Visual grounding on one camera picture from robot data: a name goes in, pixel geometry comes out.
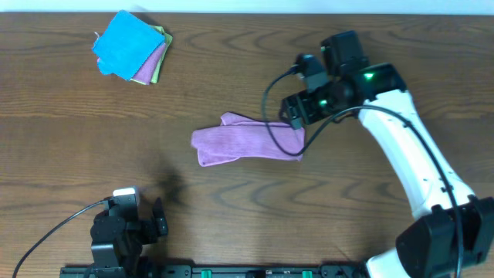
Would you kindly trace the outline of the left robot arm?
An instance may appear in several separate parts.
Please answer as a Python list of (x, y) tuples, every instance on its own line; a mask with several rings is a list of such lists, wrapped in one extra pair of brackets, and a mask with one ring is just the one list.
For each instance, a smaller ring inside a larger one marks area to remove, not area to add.
[(157, 198), (152, 216), (140, 220), (134, 195), (103, 201), (90, 230), (93, 274), (96, 277), (160, 277), (158, 266), (141, 255), (143, 247), (168, 234), (162, 201)]

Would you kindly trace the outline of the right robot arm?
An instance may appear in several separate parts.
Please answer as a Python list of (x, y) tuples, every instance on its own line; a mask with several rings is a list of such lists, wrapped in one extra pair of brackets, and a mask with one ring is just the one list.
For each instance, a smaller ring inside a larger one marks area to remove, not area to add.
[(414, 217), (394, 248), (371, 257), (360, 275), (457, 277), (484, 263), (493, 242), (493, 200), (476, 197), (449, 165), (395, 67), (371, 64), (353, 31), (324, 39), (320, 50), (320, 58), (296, 57), (290, 72), (305, 88), (282, 101), (279, 118), (299, 129), (356, 117), (389, 160)]

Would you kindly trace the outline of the purple microfiber cloth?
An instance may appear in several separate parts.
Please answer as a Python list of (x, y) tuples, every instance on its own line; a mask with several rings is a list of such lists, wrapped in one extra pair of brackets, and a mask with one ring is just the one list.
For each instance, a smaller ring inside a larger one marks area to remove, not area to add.
[(305, 130), (294, 130), (282, 122), (270, 122), (269, 127), (257, 120), (227, 112), (221, 124), (196, 130), (191, 146), (198, 152), (202, 167), (236, 161), (240, 158), (268, 158), (300, 161), (296, 155), (304, 146)]

